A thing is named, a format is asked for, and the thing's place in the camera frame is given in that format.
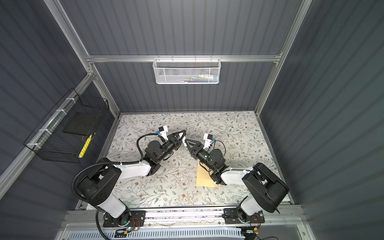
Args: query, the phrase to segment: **floral patterned surface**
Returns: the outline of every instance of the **floral patterned surface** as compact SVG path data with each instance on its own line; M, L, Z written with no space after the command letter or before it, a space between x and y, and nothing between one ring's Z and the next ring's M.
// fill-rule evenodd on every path
M252 111L123 115L107 157L115 161L138 160L138 137L156 132L163 125L168 126L169 133L186 129L186 138L202 143L204 133L210 133L225 144L226 165L250 167L262 162L279 176ZM141 149L144 151L153 139L159 140L156 136L141 139ZM216 148L224 153L221 143L217 142ZM232 204L239 203L250 194L241 185L197 187L197 164L198 161L182 146L172 157L161 162L161 167L154 175L117 182L114 193L131 208Z

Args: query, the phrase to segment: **black mounting plate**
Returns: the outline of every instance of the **black mounting plate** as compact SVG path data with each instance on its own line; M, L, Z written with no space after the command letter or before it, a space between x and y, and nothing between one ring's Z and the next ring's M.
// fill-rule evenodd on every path
M146 213L145 211L131 211L132 217L137 218L139 220L141 227L144 225L145 213ZM135 220L135 227L138 227L138 226L139 224ZM119 227L119 226L117 226L114 223L113 219L110 218L108 220L104 220L103 227ZM133 221L131 221L126 227L133 227Z
M225 218L225 224L242 223L237 217L237 210L235 207L224 209L224 214L230 216L229 218ZM265 223L263 211L255 212L255 214L251 217L251 223Z

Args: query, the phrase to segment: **black mesh basket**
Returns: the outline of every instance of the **black mesh basket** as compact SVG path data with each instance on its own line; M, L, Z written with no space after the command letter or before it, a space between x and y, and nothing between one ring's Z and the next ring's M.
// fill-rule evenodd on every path
M109 111L108 101L76 95L56 111L56 117L47 127L37 131L38 137L29 136L24 145L43 160L80 163Z

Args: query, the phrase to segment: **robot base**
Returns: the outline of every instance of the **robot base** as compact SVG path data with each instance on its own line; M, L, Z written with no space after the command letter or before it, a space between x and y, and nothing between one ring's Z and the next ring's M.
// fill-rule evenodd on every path
M225 219L225 224L243 223L237 217L237 209L235 207L224 209L223 218ZM255 223L255 224L265 223L263 211L255 212L255 215L251 217L251 223Z
M131 211L131 215L132 215L131 218L132 217L137 218L140 222L140 227L142 227L144 225L145 213L146 213L145 211ZM135 220L135 227L138 227L138 226L139 226L139 223L137 222L137 220ZM119 227L119 226L115 218L112 218L109 214L106 214L104 217L103 227ZM127 228L133 227L133 220L131 220L126 227Z

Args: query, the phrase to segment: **yellow marker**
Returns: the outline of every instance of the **yellow marker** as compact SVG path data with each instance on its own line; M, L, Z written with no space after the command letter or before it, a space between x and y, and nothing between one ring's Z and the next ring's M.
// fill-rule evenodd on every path
M92 140L92 135L89 136L87 141L85 141L83 149L80 151L79 158L82 158L84 156L85 151L87 151L88 145Z

